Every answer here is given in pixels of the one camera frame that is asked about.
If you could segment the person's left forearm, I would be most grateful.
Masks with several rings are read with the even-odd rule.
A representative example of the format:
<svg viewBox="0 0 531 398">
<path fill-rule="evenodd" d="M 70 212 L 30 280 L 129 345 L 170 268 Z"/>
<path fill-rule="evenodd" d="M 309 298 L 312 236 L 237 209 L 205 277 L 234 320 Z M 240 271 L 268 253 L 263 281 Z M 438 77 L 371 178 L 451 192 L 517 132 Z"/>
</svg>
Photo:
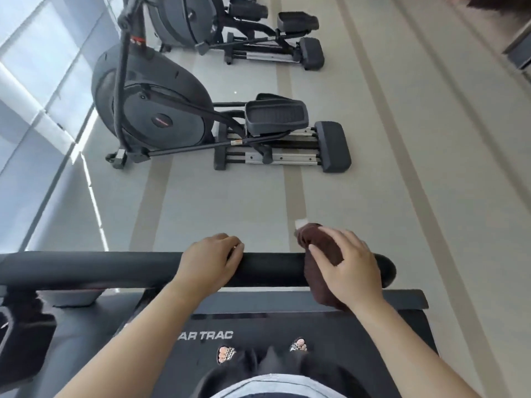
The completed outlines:
<svg viewBox="0 0 531 398">
<path fill-rule="evenodd" d="M 54 398 L 149 398 L 184 324 L 222 286 L 175 278 Z"/>
</svg>

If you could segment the black trousers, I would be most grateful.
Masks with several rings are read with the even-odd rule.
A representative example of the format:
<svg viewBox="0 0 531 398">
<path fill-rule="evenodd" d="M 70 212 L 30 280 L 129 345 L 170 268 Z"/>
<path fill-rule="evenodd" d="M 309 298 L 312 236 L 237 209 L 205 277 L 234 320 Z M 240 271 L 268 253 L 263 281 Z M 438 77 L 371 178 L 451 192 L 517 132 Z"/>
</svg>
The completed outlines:
<svg viewBox="0 0 531 398">
<path fill-rule="evenodd" d="M 217 365 L 198 383 L 190 398 L 219 398 L 231 386 L 262 375 L 305 376 L 322 385 L 328 398 L 371 398 L 366 389 L 344 367 L 313 353 L 236 350 L 230 361 Z"/>
</svg>

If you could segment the person's left hand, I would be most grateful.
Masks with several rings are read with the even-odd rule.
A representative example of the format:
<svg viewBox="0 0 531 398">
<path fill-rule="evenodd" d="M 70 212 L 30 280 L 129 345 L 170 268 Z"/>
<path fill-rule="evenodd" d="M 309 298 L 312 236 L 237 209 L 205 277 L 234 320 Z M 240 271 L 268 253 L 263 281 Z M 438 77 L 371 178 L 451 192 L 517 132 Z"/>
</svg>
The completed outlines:
<svg viewBox="0 0 531 398">
<path fill-rule="evenodd" d="M 170 285 L 202 300 L 224 287 L 239 265 L 219 265 L 215 261 L 213 235 L 187 248 Z"/>
</svg>

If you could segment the dark equipment base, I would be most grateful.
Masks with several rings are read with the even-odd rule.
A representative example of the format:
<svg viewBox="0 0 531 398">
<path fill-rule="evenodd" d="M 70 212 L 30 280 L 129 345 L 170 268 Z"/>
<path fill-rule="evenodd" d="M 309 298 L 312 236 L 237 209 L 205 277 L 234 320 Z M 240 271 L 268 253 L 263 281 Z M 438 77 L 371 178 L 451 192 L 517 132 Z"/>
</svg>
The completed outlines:
<svg viewBox="0 0 531 398">
<path fill-rule="evenodd" d="M 531 19 L 521 27 L 502 54 L 521 71 L 531 65 Z"/>
</svg>

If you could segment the grey black elliptical trainer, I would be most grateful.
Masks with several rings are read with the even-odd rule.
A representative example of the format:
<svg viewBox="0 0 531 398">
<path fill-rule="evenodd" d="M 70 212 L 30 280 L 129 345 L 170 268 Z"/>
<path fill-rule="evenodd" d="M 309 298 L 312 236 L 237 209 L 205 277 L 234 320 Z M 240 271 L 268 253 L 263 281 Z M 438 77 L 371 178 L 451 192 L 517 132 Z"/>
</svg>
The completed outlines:
<svg viewBox="0 0 531 398">
<path fill-rule="evenodd" d="M 250 101 L 213 102 L 192 73 L 147 45 L 143 8 L 151 1 L 123 0 L 120 43 L 92 74 L 96 111 L 119 141 L 105 157 L 113 168 L 207 149 L 218 171 L 229 163 L 320 166 L 324 173 L 351 167 L 341 124 L 311 126 L 303 101 L 258 93 Z"/>
<path fill-rule="evenodd" d="M 299 64 L 318 71 L 325 63 L 321 43 L 309 34 L 320 27 L 306 12 L 279 12 L 277 27 L 264 23 L 266 5 L 256 0 L 154 0 L 148 5 L 151 23 L 161 41 L 160 51 L 194 49 L 200 55 L 223 52 L 226 65 L 236 60 Z"/>
</svg>

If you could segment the large glass window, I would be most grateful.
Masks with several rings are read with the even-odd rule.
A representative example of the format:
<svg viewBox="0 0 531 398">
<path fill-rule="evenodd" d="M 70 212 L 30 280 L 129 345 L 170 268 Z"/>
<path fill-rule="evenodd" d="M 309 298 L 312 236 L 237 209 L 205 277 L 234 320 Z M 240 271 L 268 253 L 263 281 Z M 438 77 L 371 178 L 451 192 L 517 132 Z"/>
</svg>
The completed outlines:
<svg viewBox="0 0 531 398">
<path fill-rule="evenodd" d="M 24 249 L 93 109 L 122 0 L 0 0 L 0 254 Z"/>
</svg>

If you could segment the person's right forearm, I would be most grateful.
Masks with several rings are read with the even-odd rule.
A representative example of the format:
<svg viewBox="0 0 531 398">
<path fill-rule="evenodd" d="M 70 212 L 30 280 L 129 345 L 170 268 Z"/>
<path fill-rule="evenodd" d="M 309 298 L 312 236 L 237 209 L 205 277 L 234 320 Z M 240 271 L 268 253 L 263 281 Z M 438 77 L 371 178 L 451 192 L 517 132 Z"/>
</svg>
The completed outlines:
<svg viewBox="0 0 531 398">
<path fill-rule="evenodd" d="M 402 398 L 482 398 L 383 297 L 347 306 L 380 352 Z"/>
</svg>

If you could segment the person's right hand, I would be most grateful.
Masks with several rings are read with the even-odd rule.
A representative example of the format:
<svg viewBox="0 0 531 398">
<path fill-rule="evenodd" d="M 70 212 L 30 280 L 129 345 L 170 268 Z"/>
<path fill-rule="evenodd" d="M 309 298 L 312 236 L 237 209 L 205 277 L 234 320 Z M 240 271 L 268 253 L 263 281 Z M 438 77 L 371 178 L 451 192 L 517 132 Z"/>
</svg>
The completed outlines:
<svg viewBox="0 0 531 398">
<path fill-rule="evenodd" d="M 384 303 L 381 274 L 368 245 L 350 230 L 319 228 L 340 247 L 338 274 L 322 274 L 330 291 L 356 316 Z"/>
</svg>

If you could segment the grey shirt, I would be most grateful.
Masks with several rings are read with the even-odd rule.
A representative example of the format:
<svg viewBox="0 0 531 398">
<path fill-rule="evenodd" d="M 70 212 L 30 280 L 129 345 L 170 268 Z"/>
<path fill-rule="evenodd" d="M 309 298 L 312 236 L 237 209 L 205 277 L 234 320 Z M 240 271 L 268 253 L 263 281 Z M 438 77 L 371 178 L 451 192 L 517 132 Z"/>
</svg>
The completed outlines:
<svg viewBox="0 0 531 398">
<path fill-rule="evenodd" d="M 270 374 L 241 381 L 219 398 L 328 398 L 322 387 L 305 376 Z"/>
</svg>

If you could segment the black treadmill deck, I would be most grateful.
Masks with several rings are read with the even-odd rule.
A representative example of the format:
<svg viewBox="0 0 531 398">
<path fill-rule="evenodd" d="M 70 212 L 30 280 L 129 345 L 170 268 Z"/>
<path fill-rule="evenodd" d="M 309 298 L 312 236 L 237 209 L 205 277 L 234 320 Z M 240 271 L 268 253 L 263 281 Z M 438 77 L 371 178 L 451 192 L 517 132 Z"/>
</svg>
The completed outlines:
<svg viewBox="0 0 531 398">
<path fill-rule="evenodd" d="M 6 289 L 0 299 L 0 398 L 52 398 L 161 287 L 122 291 Z M 288 348 L 303 337 L 319 358 L 351 372 L 373 398 L 401 398 L 358 319 L 309 291 L 212 295 L 186 322 L 152 398 L 191 398 L 216 367 L 217 348 Z"/>
</svg>

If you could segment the brown cleaning cloth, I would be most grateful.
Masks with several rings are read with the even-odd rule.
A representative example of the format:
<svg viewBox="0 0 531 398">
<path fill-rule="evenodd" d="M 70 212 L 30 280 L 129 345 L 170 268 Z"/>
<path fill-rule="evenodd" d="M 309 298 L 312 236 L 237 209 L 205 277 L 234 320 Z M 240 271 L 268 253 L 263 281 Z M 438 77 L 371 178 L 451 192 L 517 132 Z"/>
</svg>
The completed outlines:
<svg viewBox="0 0 531 398">
<path fill-rule="evenodd" d="M 343 312 L 351 313 L 351 310 L 330 291 L 324 281 L 315 258 L 309 250 L 310 245 L 318 247 L 333 266 L 337 266 L 343 261 L 340 247 L 335 243 L 331 236 L 322 232 L 319 229 L 320 227 L 321 224 L 318 223 L 307 223 L 298 228 L 295 233 L 299 246 L 305 250 L 305 280 L 307 281 L 310 292 L 317 303 Z"/>
</svg>

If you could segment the black padded treadmill handrail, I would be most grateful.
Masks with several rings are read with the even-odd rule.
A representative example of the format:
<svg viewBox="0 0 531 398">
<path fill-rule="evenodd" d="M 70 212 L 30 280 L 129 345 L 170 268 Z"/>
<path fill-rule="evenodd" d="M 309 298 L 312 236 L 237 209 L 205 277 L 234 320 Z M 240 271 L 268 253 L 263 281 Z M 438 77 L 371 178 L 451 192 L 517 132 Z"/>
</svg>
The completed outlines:
<svg viewBox="0 0 531 398">
<path fill-rule="evenodd" d="M 76 290 L 162 287 L 179 252 L 18 252 L 0 255 L 0 287 Z M 227 287 L 307 287 L 304 253 L 244 253 Z"/>
</svg>

